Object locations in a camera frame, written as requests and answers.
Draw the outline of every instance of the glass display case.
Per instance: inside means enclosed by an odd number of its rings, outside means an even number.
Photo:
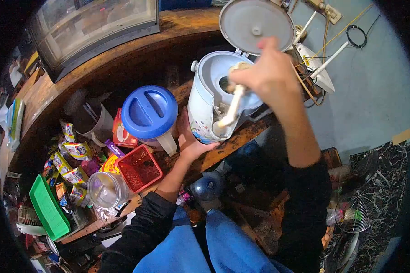
[[[54,83],[110,48],[157,32],[157,0],[47,0],[30,20]]]

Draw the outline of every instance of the red box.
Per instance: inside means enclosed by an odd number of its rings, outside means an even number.
[[[144,144],[120,158],[117,166],[134,194],[163,177],[161,168]]]
[[[112,127],[112,142],[121,147],[136,148],[138,146],[138,139],[126,131],[121,122],[121,108],[117,109],[117,115],[114,119],[114,126]]]

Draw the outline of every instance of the red plastic basket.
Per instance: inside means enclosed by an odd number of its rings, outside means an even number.
[[[146,145],[140,145],[118,161],[118,169],[133,193],[138,193],[163,176]]]

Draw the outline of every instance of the pitcher handle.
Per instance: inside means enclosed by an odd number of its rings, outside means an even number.
[[[170,131],[158,137],[157,140],[169,156],[176,153],[177,145]]]
[[[94,132],[91,132],[91,138],[93,139],[94,143],[96,143],[98,146],[100,146],[100,147],[105,147],[105,146],[106,146],[105,143],[100,142],[100,141],[96,138],[96,135],[94,134]]]

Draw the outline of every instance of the wooden counter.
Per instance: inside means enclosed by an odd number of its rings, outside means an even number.
[[[176,101],[178,102],[179,113],[181,113],[182,108],[187,104],[192,83],[193,81],[190,80],[185,84],[181,85],[179,88],[171,90],[171,92],[176,98]],[[244,144],[248,143],[258,134],[260,134],[265,129],[270,127],[274,122],[276,122],[276,118],[273,114],[262,118],[256,123],[251,123],[250,121],[245,122],[240,128],[238,128],[235,131],[235,133],[232,135],[230,139],[228,139],[222,145],[217,147],[217,149],[207,152],[198,160],[194,161],[190,167],[189,172],[185,176],[184,182],[186,184],[194,182],[195,180],[200,178],[201,172],[205,171],[209,167],[223,160],[226,156],[230,155],[232,152],[234,152]],[[154,154],[154,156],[156,161],[158,162],[158,165],[161,167],[164,175],[166,175],[173,167],[175,161],[179,158],[180,154],[179,152],[177,152],[174,156],[168,156],[165,152],[157,152]],[[157,186],[158,183],[155,183],[148,189],[142,191],[139,195],[134,196],[131,202],[122,211],[120,217],[123,217],[134,211],[141,204],[142,198],[148,192],[156,190]],[[108,225],[112,221],[96,220],[93,223],[90,223],[84,229],[73,234],[72,236],[63,239],[61,242],[65,244],[74,241],[82,236],[97,231],[99,228]]]
[[[98,81],[103,75],[118,73],[122,66],[133,68],[146,61],[152,52],[181,45],[186,41],[199,41],[211,35],[221,36],[218,8],[163,11],[159,14],[160,32],[145,36],[112,48],[77,67],[56,84],[47,74],[31,83],[31,78],[16,96],[26,104],[21,131],[20,146],[11,152],[4,139],[0,148],[0,171],[4,177],[7,171],[23,172],[30,165],[31,157],[43,156],[38,147],[48,139],[43,130],[57,125],[53,113],[61,109],[66,99],[78,88]]]

